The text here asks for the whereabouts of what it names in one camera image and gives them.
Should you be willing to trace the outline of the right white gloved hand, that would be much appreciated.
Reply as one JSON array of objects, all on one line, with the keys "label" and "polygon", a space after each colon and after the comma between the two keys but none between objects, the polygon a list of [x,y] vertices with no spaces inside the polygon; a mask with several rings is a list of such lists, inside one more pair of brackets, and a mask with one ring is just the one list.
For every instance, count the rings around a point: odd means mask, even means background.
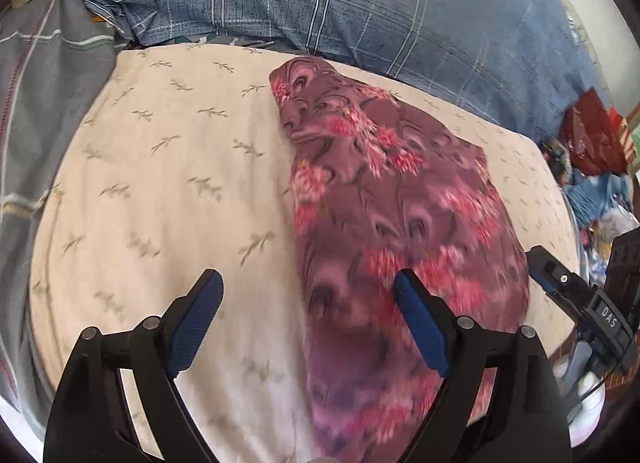
[{"label": "right white gloved hand", "polygon": [[596,430],[605,404],[605,388],[602,379],[593,372],[582,373],[577,383],[568,388],[564,376],[570,365],[564,356],[552,365],[560,396],[568,406],[567,424],[570,434],[570,445],[577,448],[582,445]]}]

